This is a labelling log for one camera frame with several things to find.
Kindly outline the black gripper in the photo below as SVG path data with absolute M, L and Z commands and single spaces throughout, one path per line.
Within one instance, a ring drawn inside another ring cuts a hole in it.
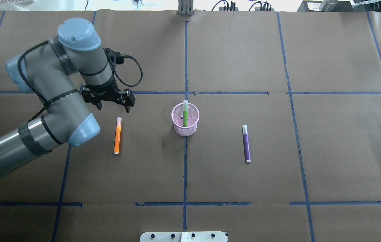
M 80 94 L 85 103 L 90 103 L 102 110 L 102 101 L 113 102 L 122 105 L 127 113 L 130 112 L 131 107 L 134 107 L 136 98 L 131 89 L 119 90 L 115 87 L 108 88 L 103 92 L 94 92 L 89 89 L 87 85 L 81 85 Z

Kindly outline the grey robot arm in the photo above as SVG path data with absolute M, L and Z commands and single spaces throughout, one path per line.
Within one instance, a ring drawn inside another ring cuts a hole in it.
M 0 179 L 62 144 L 79 147 L 100 133 L 87 104 L 102 101 L 135 105 L 131 84 L 119 89 L 116 66 L 135 58 L 102 46 L 94 25 L 84 18 L 65 20 L 57 35 L 8 60 L 6 71 L 24 93 L 34 93 L 43 108 L 0 137 Z

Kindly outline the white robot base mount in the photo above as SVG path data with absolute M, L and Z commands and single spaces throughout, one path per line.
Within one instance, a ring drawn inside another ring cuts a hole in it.
M 228 242 L 223 231 L 144 232 L 140 242 Z

